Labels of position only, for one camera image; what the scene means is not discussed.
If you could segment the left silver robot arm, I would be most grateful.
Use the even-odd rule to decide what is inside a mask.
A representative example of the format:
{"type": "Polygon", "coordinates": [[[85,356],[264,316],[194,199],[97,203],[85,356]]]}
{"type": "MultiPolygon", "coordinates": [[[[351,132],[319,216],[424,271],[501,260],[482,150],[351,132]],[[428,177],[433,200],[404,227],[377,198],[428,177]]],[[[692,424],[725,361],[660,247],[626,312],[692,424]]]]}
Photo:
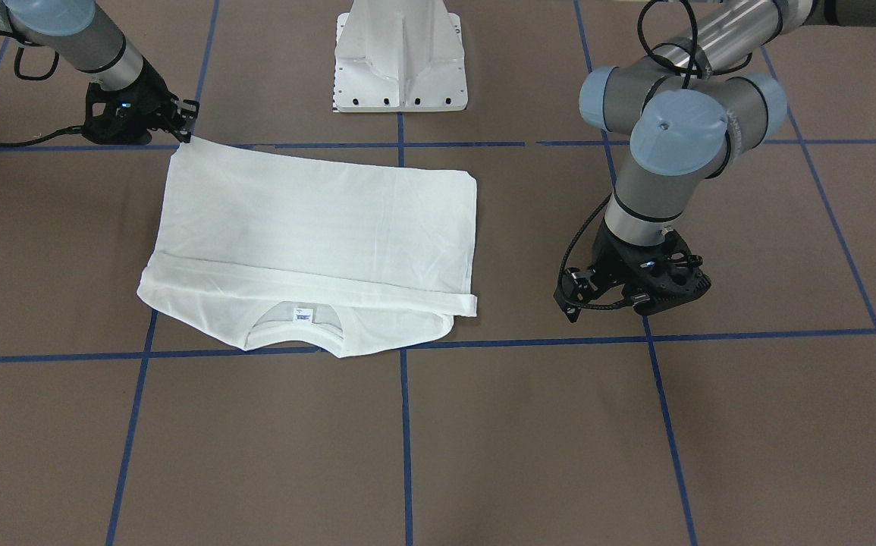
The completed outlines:
{"type": "Polygon", "coordinates": [[[600,218],[592,259],[561,263],[554,300],[569,322],[583,310],[631,308],[653,315],[711,289],[702,258],[677,232],[695,188],[763,144],[787,120],[774,77],[740,73],[760,46],[805,25],[876,28],[876,1],[725,1],[689,31],[650,45],[628,67],[600,67],[584,80],[587,124],[629,138],[630,156],[600,218]]]}

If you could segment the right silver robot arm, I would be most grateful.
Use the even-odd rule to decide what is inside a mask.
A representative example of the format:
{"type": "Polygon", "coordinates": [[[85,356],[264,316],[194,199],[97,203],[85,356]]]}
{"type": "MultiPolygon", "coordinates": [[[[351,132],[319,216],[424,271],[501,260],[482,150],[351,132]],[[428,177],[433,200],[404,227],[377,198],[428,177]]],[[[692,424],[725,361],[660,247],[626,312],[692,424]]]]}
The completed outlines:
{"type": "Polygon", "coordinates": [[[154,131],[191,141],[199,103],[182,100],[95,1],[0,1],[0,36],[19,45],[14,75],[27,82],[49,79],[64,59],[89,78],[85,118],[76,127],[45,136],[0,143],[35,146],[80,135],[104,146],[145,146],[154,131]]]}

